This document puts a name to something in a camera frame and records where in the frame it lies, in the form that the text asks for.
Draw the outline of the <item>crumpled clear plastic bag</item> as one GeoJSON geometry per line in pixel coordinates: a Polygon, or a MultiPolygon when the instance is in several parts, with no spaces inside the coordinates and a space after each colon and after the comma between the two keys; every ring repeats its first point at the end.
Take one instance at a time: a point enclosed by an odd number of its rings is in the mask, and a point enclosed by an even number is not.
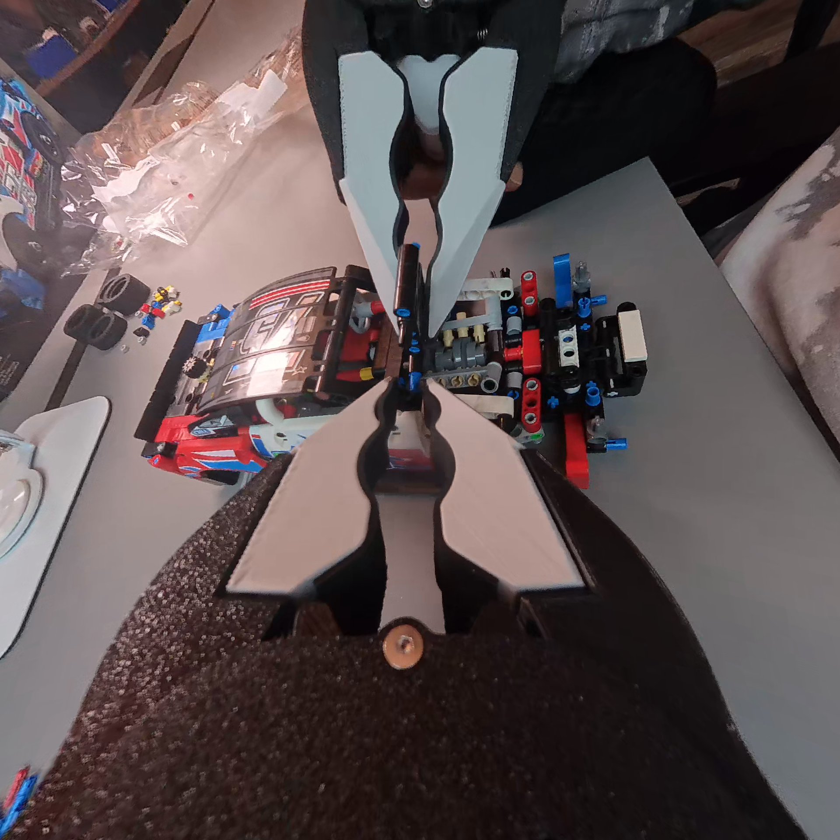
{"type": "Polygon", "coordinates": [[[61,166],[62,274],[189,246],[257,139],[308,104],[301,28],[218,92],[190,81],[83,135],[61,166]]]}

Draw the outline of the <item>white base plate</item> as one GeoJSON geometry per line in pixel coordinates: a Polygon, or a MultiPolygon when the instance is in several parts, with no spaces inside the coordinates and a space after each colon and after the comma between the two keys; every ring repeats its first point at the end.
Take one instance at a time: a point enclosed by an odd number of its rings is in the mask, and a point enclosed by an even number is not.
{"type": "Polygon", "coordinates": [[[98,395],[36,414],[13,432],[37,447],[44,492],[24,537],[1,559],[1,656],[28,620],[110,414],[110,400],[98,395]]]}

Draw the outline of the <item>pile of small toy pins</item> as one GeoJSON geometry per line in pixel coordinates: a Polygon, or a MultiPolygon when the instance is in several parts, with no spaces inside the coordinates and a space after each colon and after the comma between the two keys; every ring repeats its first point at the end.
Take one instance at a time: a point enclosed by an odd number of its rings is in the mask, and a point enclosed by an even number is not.
{"type": "Polygon", "coordinates": [[[2,822],[23,811],[38,781],[39,773],[27,765],[16,772],[2,800],[2,822]]]}

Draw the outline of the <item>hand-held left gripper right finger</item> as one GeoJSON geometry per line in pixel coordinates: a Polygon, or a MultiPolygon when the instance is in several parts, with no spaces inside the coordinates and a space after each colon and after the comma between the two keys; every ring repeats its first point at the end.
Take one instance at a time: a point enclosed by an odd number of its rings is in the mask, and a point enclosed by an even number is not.
{"type": "Polygon", "coordinates": [[[423,387],[442,491],[434,505],[434,569],[447,634],[468,634],[496,603],[580,591],[585,576],[523,449],[443,386],[423,387]]]}

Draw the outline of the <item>white stand bracket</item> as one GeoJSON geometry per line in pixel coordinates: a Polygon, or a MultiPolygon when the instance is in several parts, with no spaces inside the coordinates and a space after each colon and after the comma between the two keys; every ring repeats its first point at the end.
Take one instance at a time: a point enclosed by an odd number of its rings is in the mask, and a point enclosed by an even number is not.
{"type": "Polygon", "coordinates": [[[1,432],[1,558],[24,537],[40,507],[44,479],[34,467],[37,447],[25,438],[1,432]]]}

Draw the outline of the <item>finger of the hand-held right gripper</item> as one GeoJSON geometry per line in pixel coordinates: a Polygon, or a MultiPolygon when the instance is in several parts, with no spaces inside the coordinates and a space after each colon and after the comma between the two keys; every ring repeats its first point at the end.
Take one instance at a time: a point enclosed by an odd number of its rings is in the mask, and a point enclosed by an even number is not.
{"type": "Polygon", "coordinates": [[[394,148],[412,116],[406,80],[373,51],[339,58],[343,176],[339,189],[389,318],[397,325],[397,251],[408,211],[396,179],[394,148]]]}
{"type": "Polygon", "coordinates": [[[455,305],[505,191],[501,165],[517,69],[515,49],[481,47],[441,85],[438,115],[448,142],[448,174],[437,200],[437,250],[427,270],[430,336],[455,305]]]}

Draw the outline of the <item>toy brick race car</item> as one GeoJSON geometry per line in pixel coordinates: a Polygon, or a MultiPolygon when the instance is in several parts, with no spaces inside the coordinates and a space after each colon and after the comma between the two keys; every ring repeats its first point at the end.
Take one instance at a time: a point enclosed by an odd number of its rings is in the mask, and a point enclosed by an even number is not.
{"type": "Polygon", "coordinates": [[[402,403],[388,439],[390,474],[430,474],[421,383],[454,393],[520,444],[559,424],[561,471],[589,486],[589,456],[625,449],[606,431],[605,403],[638,395],[648,373],[642,315],[613,314],[591,290],[585,263],[553,259],[552,297],[527,270],[467,279],[442,327],[419,333],[397,318],[371,273],[347,266],[302,272],[232,308],[186,322],[134,436],[154,468],[233,486],[290,455],[335,414],[391,377],[402,403]]]}

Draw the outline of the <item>black toy tire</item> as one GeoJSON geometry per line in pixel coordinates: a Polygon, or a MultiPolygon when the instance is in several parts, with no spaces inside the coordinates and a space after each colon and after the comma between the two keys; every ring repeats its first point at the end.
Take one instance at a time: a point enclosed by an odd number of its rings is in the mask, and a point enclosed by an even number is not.
{"type": "Polygon", "coordinates": [[[152,296],[150,289],[141,280],[130,274],[121,274],[107,279],[98,295],[98,305],[124,316],[131,316],[152,296]]]}
{"type": "Polygon", "coordinates": [[[108,351],[121,343],[128,326],[118,313],[84,304],[69,315],[63,331],[69,338],[95,350],[108,351]]]}

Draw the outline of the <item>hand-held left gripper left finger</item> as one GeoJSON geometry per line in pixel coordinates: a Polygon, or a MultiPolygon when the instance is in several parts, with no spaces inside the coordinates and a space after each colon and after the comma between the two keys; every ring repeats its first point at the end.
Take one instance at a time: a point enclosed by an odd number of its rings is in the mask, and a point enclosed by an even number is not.
{"type": "Polygon", "coordinates": [[[277,599],[282,625],[321,603],[342,634],[379,631],[387,566],[375,486],[390,465],[397,397],[396,383],[383,380],[295,450],[227,595],[277,599]]]}

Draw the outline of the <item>person's right hand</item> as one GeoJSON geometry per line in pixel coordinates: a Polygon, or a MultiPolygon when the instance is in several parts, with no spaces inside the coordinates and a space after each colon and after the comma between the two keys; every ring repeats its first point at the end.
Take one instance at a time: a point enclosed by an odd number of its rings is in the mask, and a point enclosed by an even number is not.
{"type": "Polygon", "coordinates": [[[444,187],[447,153],[440,136],[410,125],[395,149],[395,176],[402,199],[436,201],[444,187]]]}

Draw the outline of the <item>person's black clothing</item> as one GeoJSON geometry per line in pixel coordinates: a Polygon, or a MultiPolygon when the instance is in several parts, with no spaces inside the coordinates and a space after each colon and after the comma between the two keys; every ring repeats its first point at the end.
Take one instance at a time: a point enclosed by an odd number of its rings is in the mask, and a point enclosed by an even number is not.
{"type": "Polygon", "coordinates": [[[490,226],[666,151],[702,124],[716,89],[712,63],[679,38],[601,54],[579,80],[546,90],[519,155],[521,184],[490,226]]]}

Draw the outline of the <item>toy car packaging box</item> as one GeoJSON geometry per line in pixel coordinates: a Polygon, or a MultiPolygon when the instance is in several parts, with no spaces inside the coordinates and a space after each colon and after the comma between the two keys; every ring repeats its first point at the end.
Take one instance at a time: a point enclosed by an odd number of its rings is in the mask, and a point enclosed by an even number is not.
{"type": "Polygon", "coordinates": [[[81,249],[61,212],[66,152],[25,84],[2,77],[2,400],[14,392],[82,282],[68,273],[81,249]]]}

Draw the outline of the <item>black toy beam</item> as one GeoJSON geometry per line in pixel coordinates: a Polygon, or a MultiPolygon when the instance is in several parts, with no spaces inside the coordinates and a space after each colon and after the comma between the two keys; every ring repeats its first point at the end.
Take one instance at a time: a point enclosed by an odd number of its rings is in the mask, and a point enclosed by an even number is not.
{"type": "Polygon", "coordinates": [[[411,308],[414,317],[417,314],[418,289],[421,284],[419,246],[416,243],[403,244],[397,252],[393,310],[399,307],[411,308]]]}

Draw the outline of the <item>pile of assorted toy pieces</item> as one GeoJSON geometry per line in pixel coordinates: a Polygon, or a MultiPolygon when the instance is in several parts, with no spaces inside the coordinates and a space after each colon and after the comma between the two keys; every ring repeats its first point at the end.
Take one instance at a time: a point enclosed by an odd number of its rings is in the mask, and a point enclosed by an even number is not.
{"type": "Polygon", "coordinates": [[[135,312],[135,316],[140,320],[140,325],[132,331],[137,343],[146,344],[156,324],[180,313],[182,308],[180,291],[176,287],[158,287],[151,294],[151,298],[135,312]]]}

